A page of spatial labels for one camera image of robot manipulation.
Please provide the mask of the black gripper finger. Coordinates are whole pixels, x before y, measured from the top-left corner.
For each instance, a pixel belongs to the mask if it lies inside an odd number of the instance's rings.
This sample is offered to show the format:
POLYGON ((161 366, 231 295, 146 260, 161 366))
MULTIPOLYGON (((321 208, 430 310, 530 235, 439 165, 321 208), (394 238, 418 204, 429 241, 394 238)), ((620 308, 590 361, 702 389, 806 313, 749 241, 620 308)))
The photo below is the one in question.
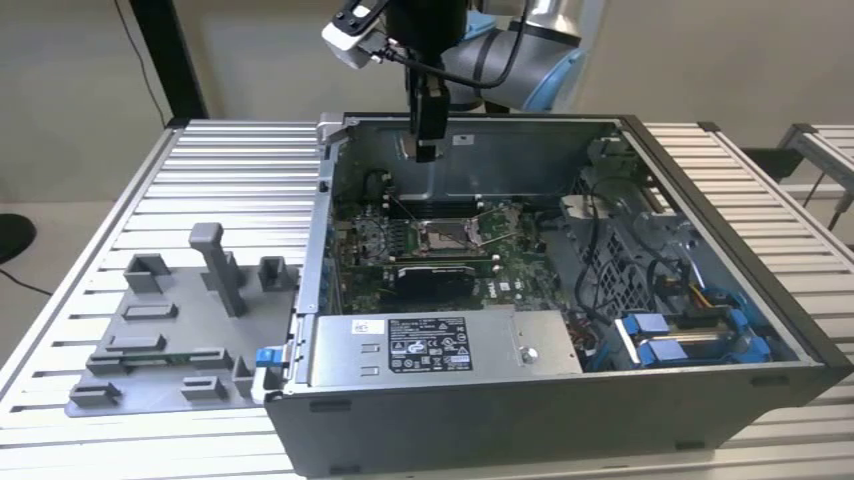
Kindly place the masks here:
POLYGON ((409 105, 415 161, 433 162, 447 128, 449 89, 445 80, 430 74, 410 74, 409 105))

